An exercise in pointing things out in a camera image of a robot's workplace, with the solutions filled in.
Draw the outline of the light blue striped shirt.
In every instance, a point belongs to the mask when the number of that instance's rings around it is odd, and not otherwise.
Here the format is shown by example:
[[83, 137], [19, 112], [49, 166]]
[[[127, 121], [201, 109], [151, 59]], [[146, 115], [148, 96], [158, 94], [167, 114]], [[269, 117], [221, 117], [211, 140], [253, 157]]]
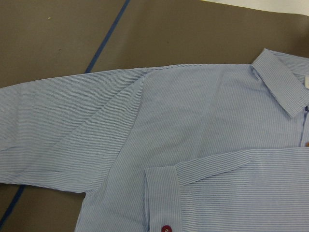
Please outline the light blue striped shirt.
[[0, 90], [0, 181], [85, 193], [78, 232], [306, 232], [309, 60], [111, 70]]

